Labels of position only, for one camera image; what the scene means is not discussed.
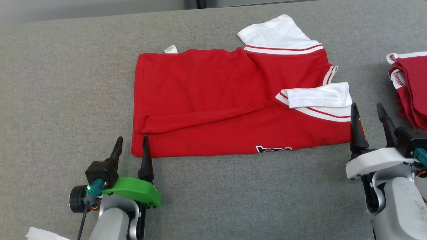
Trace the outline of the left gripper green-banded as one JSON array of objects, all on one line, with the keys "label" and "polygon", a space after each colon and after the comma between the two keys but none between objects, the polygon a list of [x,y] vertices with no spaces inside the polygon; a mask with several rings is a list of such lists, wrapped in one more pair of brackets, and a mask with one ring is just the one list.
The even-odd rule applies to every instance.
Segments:
[{"label": "left gripper green-banded", "polygon": [[[123,137],[118,137],[113,151],[108,159],[110,164],[118,164],[119,157],[122,154]],[[119,177],[112,188],[103,189],[102,194],[114,194],[123,198],[131,199],[147,207],[158,208],[161,206],[161,195],[157,188],[150,182],[154,180],[153,165],[151,159],[150,145],[148,135],[143,136],[143,157],[138,178]]]}]

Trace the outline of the right gripper white-banded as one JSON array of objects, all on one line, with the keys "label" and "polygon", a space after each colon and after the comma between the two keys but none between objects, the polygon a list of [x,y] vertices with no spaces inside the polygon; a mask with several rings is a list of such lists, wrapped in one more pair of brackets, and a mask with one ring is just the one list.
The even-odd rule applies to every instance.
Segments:
[{"label": "right gripper white-banded", "polygon": [[[365,140],[355,102],[350,106],[350,110],[350,151],[352,154],[361,155],[346,164],[347,178],[352,179],[374,173],[373,178],[376,180],[391,180],[397,177],[414,180],[410,163],[416,160],[404,157],[397,149],[380,148],[364,153],[369,148],[369,143]],[[377,112],[383,125],[386,147],[395,147],[397,145],[397,137],[394,134],[396,127],[380,102],[377,103]]]}]

